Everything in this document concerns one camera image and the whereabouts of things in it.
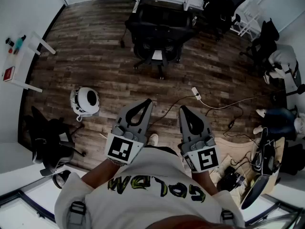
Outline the wooden desk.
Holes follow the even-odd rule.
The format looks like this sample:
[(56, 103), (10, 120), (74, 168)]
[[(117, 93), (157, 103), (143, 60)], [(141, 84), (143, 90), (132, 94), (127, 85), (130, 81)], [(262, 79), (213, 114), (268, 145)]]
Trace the wooden desk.
[(257, 149), (256, 144), (253, 141), (237, 144), (226, 141), (220, 137), (216, 138), (216, 144), (219, 146), (221, 151), (221, 163), (218, 168), (215, 168), (210, 173), (210, 177), (216, 185), (217, 182), (224, 177), (224, 171), (229, 166), (232, 166), (236, 169), (237, 173), (244, 176), (244, 183), (230, 192), (233, 200), (240, 207), (248, 189), (250, 188), (252, 180), (256, 175), (258, 175), (250, 169), (248, 163), (248, 161), (254, 157), (253, 152)]

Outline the person's black trousers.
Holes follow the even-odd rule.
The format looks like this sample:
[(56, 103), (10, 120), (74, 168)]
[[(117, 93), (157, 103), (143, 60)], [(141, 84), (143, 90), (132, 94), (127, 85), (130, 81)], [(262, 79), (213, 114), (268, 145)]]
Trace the person's black trousers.
[(153, 154), (156, 157), (169, 156), (169, 155), (178, 157), (175, 151), (173, 151), (171, 148), (166, 146), (158, 147), (158, 146), (146, 145), (143, 148), (143, 150), (146, 153)]

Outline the white metal rack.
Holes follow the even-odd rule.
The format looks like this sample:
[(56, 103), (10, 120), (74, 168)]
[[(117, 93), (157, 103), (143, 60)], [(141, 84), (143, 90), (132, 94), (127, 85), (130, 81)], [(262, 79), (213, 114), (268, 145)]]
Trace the white metal rack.
[(235, 19), (239, 15), (240, 22), (232, 25), (230, 30), (236, 32), (240, 37), (248, 34), (251, 41), (254, 41), (261, 33), (262, 26), (258, 22), (261, 13), (262, 9), (255, 1), (249, 2), (243, 10), (235, 11), (233, 18)]

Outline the black tripod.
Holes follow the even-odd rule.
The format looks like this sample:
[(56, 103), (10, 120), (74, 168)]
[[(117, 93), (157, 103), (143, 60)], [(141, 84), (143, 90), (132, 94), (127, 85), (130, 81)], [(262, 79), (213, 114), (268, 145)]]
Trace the black tripod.
[(286, 105), (287, 109), (296, 106), (298, 112), (305, 113), (305, 84), (286, 90)]

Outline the person's left white shoe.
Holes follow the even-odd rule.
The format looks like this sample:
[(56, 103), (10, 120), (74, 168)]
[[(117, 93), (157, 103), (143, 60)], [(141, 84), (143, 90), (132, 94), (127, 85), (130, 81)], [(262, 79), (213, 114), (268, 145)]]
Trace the person's left white shoe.
[(154, 133), (149, 137), (147, 145), (148, 146), (157, 146), (158, 141), (159, 141), (159, 136), (156, 133)]

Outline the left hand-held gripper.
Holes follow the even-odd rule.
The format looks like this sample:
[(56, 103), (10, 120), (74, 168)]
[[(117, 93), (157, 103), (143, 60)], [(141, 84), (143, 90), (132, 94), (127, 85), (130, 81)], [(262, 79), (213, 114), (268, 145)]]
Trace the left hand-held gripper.
[(108, 159), (129, 165), (147, 142), (145, 136), (153, 102), (141, 99), (124, 106), (107, 136), (105, 155)]

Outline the black mesh office chair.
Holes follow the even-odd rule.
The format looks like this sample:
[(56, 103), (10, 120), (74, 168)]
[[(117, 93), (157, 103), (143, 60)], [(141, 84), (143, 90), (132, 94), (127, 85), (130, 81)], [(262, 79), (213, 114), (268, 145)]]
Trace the black mesh office chair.
[(232, 25), (240, 22), (240, 16), (234, 19), (236, 9), (246, 0), (203, 0), (203, 17), (207, 27), (214, 31), (215, 40), (218, 42)]

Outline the white side table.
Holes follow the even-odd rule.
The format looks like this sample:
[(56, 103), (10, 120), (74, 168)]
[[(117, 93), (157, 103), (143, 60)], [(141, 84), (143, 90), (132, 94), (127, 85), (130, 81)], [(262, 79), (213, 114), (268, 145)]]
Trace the white side table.
[(24, 40), (23, 45), (21, 46), (19, 52), (16, 55), (13, 54), (13, 51), (15, 48), (15, 45), (14, 45), (12, 47), (12, 53), (8, 53), (8, 55), (6, 57), (3, 69), (0, 72), (0, 82), (4, 82), (2, 79), (4, 71), (11, 66), (15, 66), (15, 72), (14, 72), (13, 79), (7, 83), (16, 85), (25, 90), (34, 90), (36, 92), (41, 93), (41, 92), (43, 92), (43, 90), (41, 88), (32, 86), (30, 84), (26, 84), (24, 81), (21, 81), (19, 79), (19, 74), (25, 68), (25, 59), (27, 58), (28, 53), (34, 53), (37, 56), (39, 56), (41, 54), (41, 52), (37, 49), (37, 46), (35, 46), (35, 42), (37, 42), (39, 45), (42, 45), (45, 49), (47, 49), (53, 55), (56, 54), (56, 51), (35, 31), (28, 31), (27, 34), (22, 33), (19, 35), (19, 38), (22, 37), (23, 35), (26, 35), (26, 39)]

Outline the person's right forearm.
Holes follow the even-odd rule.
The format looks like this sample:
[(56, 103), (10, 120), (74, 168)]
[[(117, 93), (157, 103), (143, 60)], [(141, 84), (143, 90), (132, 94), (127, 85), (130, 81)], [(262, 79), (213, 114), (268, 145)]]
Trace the person's right forearm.
[(211, 196), (218, 193), (218, 190), (210, 178), (209, 171), (192, 173), (192, 179), (196, 181)]

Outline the teal bottle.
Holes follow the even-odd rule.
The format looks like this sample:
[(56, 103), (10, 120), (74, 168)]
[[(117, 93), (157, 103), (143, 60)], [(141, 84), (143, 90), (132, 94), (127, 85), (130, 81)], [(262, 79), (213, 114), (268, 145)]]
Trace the teal bottle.
[(26, 39), (26, 35), (23, 35), (22, 37), (20, 37), (16, 40), (15, 48), (14, 48), (14, 51), (13, 51), (14, 55), (16, 55), (19, 52), (19, 50), (20, 50), (21, 46), (23, 45), (23, 42), (24, 42), (25, 39)]

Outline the person's left forearm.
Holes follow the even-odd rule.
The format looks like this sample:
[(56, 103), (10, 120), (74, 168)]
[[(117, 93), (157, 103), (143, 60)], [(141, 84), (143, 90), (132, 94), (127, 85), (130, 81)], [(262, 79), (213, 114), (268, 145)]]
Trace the person's left forearm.
[(85, 184), (96, 189), (111, 180), (122, 166), (124, 166), (123, 163), (106, 159), (97, 167), (86, 173), (81, 179)]

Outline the person's white printed t-shirt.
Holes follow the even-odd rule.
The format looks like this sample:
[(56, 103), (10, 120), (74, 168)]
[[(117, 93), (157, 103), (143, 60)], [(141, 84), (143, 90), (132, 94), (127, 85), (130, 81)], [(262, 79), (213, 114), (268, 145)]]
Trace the person's white printed t-shirt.
[(228, 191), (211, 196), (186, 175), (179, 157), (140, 151), (96, 189), (71, 173), (54, 207), (60, 229), (239, 229)]

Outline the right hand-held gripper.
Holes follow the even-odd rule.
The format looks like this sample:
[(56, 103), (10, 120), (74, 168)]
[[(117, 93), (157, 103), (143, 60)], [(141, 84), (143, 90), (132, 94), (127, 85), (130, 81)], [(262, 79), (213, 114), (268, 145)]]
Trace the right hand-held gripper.
[(209, 135), (212, 130), (207, 118), (201, 112), (182, 105), (179, 109), (179, 124), (184, 142), (180, 151), (191, 172), (202, 173), (218, 167), (220, 148), (214, 136)]

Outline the black round disc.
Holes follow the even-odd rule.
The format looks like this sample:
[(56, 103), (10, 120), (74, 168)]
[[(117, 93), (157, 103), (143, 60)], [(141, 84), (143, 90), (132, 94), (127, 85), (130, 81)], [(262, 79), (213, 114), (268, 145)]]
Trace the black round disc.
[(246, 188), (242, 196), (242, 200), (240, 204), (241, 210), (245, 210), (249, 208), (256, 201), (256, 199), (262, 194), (268, 181), (269, 181), (269, 176), (265, 176), (265, 175), (256, 175), (251, 180), (249, 187)]

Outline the red box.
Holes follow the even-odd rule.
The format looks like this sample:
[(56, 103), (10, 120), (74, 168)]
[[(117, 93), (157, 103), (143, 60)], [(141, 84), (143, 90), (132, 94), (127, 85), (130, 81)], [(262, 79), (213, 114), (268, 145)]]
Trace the red box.
[(3, 81), (10, 82), (13, 79), (14, 72), (15, 72), (15, 66), (11, 66), (7, 68), (3, 73), (3, 78), (2, 78)]

